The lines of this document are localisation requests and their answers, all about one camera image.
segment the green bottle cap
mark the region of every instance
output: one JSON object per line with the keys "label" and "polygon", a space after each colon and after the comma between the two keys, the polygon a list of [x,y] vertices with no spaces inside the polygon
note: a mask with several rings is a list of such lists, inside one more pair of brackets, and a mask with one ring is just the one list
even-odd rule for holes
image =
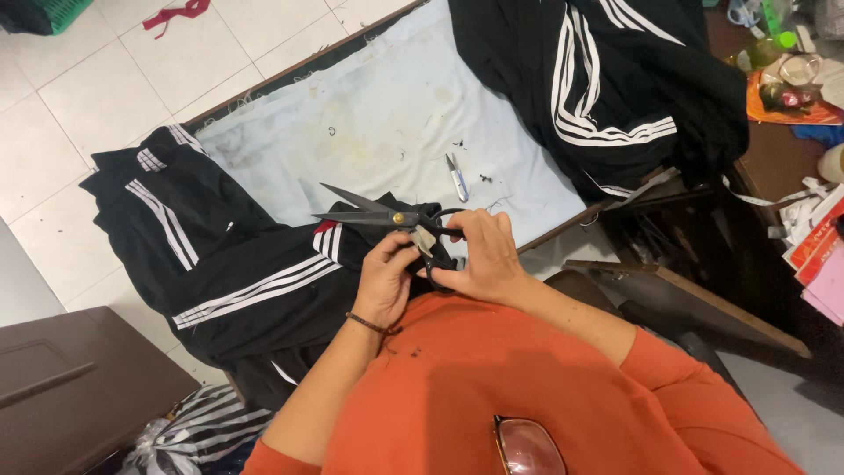
{"label": "green bottle cap", "polygon": [[791,31],[783,31],[776,37],[776,43],[780,48],[788,49],[797,44],[797,35]]}

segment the black scissors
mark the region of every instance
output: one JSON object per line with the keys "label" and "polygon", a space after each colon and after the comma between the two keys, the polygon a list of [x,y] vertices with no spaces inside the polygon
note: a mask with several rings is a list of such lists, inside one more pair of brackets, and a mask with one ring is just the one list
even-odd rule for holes
{"label": "black scissors", "polygon": [[410,237],[414,240],[414,244],[417,248],[419,248],[419,253],[422,256],[421,259],[425,262],[425,270],[428,273],[428,282],[430,282],[430,284],[439,292],[454,292],[452,289],[443,287],[434,282],[434,280],[431,279],[431,269],[439,267],[440,269],[445,270],[457,270],[457,259],[452,259],[451,256],[448,255],[445,247],[443,247],[440,242],[440,236],[445,235],[463,238],[463,230],[451,229],[442,225],[443,216],[452,215],[459,211],[463,211],[463,209],[449,208],[447,210],[439,210],[432,216],[415,211],[396,211],[389,206],[376,203],[371,199],[366,199],[344,189],[326,185],[325,183],[320,184],[363,211],[324,213],[312,216],[329,221],[359,225],[395,227],[397,229],[408,231],[410,233]]}

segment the hand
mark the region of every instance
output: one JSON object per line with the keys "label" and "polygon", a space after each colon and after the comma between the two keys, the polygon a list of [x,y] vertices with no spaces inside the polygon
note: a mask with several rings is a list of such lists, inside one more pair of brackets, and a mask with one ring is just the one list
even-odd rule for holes
{"label": "hand", "polygon": [[[436,283],[485,302],[512,306],[514,297],[526,284],[536,282],[522,268],[510,217],[504,213],[491,215],[487,210],[466,210],[455,213],[447,227],[463,229],[468,243],[468,263],[464,270],[433,269]],[[452,237],[452,242],[459,241]]]}
{"label": "hand", "polygon": [[352,313],[381,328],[396,323],[408,305],[410,274],[405,267],[419,258],[406,232],[391,232],[364,258]]}

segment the green basket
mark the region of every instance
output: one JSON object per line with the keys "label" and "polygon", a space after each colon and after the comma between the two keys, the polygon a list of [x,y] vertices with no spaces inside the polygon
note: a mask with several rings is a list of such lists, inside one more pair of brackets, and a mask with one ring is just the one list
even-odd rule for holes
{"label": "green basket", "polygon": [[68,26],[94,0],[35,0],[33,3],[43,8],[50,19],[53,35],[65,31]]}

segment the orange shirt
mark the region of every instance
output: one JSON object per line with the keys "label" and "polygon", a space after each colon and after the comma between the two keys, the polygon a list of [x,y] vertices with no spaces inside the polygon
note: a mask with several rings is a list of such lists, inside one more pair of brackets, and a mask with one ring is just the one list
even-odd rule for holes
{"label": "orange shirt", "polygon": [[801,473],[733,388],[644,330],[620,368],[512,308],[428,294],[344,403],[323,467],[258,441],[243,473],[504,473],[493,416],[577,473]]}

